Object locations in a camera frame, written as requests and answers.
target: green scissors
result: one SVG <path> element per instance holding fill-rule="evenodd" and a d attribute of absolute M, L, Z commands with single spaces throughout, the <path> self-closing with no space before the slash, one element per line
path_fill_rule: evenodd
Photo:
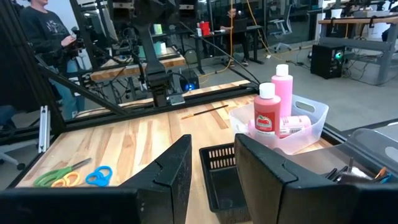
<path fill-rule="evenodd" d="M 38 177 L 35 182 L 33 182 L 33 186 L 35 187 L 51 187 L 51 185 L 61 179 L 64 175 L 67 175 L 68 173 L 72 172 L 73 170 L 80 168 L 86 164 L 91 162 L 91 158 L 85 159 L 81 162 L 76 163 L 73 166 L 68 166 L 63 169 L 57 169 L 53 170 L 50 172 L 47 172 L 40 177 Z"/>

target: black basket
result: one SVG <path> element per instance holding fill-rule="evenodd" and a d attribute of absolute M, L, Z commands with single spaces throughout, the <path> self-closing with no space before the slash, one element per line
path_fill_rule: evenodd
<path fill-rule="evenodd" d="M 199 154 L 210 210 L 222 224 L 250 221 L 236 169 L 234 144 L 206 147 Z"/>

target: scissors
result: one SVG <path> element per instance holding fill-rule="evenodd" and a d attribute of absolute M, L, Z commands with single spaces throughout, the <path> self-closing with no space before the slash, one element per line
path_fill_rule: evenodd
<path fill-rule="evenodd" d="M 101 170 L 108 170 L 109 174 L 104 176 Z M 97 185 L 98 187 L 105 187 L 108 186 L 109 180 L 112 177 L 112 169 L 109 166 L 100 166 L 94 170 L 94 172 L 88 174 L 86 177 L 86 183 L 91 185 Z"/>
<path fill-rule="evenodd" d="M 70 182 L 70 177 L 76 177 L 75 181 L 72 183 Z M 56 180 L 54 183 L 52 183 L 51 187 L 74 187 L 76 186 L 80 181 L 80 174 L 78 172 L 70 172 L 67 175 L 64 175 L 61 179 Z"/>
<path fill-rule="evenodd" d="M 74 171 L 77 168 L 80 168 L 86 164 L 91 162 L 91 158 L 85 159 L 81 162 L 76 163 L 73 166 L 68 166 L 63 169 L 57 169 L 50 172 L 47 172 L 40 177 L 38 177 L 34 182 L 33 186 L 35 187 L 51 187 L 51 185 L 59 180 L 62 179 L 65 175 L 69 174 L 70 172 Z"/>

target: white bottle cap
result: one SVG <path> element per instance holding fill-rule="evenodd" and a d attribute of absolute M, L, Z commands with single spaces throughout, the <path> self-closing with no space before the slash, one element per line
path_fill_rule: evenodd
<path fill-rule="evenodd" d="M 263 99 L 273 99 L 275 97 L 275 84 L 273 83 L 260 84 L 260 97 Z"/>
<path fill-rule="evenodd" d="M 277 76 L 287 76 L 289 75 L 289 65 L 280 64 L 276 66 L 276 75 Z"/>

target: red paint bottle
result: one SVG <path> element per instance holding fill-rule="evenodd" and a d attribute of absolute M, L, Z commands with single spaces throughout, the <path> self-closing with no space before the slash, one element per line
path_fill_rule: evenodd
<path fill-rule="evenodd" d="M 260 85 L 260 95 L 254 99 L 254 122 L 256 138 L 279 136 L 280 97 L 275 95 L 275 84 Z"/>

